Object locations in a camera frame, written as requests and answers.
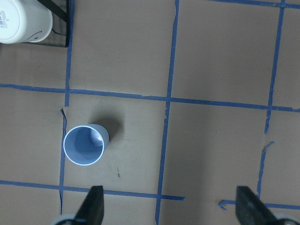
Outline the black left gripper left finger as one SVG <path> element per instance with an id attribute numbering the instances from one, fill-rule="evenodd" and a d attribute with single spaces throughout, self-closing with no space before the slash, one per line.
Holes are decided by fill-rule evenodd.
<path id="1" fill-rule="evenodd" d="M 74 225 L 101 225 L 104 218 L 103 186 L 92 186 L 77 211 Z"/>

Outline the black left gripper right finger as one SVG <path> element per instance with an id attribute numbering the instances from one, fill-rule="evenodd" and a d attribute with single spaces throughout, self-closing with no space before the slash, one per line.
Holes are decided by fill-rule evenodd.
<path id="1" fill-rule="evenodd" d="M 278 220 L 247 186 L 237 186 L 235 201 L 240 225 L 270 225 Z"/>

